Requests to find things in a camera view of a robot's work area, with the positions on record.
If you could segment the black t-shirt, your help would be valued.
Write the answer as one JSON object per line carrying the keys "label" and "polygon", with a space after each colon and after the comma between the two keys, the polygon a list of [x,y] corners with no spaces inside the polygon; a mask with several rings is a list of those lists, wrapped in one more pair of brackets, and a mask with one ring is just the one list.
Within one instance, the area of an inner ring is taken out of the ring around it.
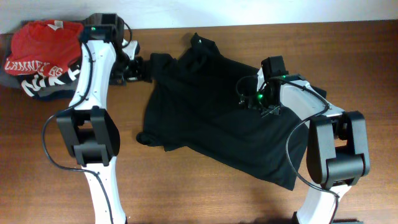
{"label": "black t-shirt", "polygon": [[155,80],[136,139],[173,151],[187,146],[257,179],[292,190],[307,148],[300,118],[239,118],[238,63],[199,35],[180,58],[153,53],[145,62]]}

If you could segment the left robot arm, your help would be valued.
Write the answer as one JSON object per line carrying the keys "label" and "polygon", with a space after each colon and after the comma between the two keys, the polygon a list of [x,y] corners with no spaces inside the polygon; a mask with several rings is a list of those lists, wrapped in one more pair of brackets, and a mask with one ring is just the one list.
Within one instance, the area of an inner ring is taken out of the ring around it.
{"label": "left robot arm", "polygon": [[79,36],[78,84],[68,107],[54,115],[77,163],[71,171],[87,179],[95,223],[127,223],[116,178],[121,137],[107,111],[107,96],[111,85],[147,80],[139,43],[124,39],[130,30],[117,14],[95,13],[86,19]]}

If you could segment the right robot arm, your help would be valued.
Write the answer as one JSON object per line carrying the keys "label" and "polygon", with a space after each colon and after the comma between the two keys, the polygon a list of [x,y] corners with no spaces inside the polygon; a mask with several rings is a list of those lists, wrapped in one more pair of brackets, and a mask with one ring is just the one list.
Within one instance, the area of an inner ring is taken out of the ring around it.
{"label": "right robot arm", "polygon": [[268,57],[250,79],[255,87],[235,86],[239,104],[258,110],[261,116],[280,115],[288,108],[300,118],[294,129],[308,128],[306,180],[292,171],[309,189],[302,206],[292,215],[292,223],[337,223],[336,212],[342,197],[369,174],[370,158],[366,121],[359,111],[345,111],[300,74],[291,75],[282,56]]}

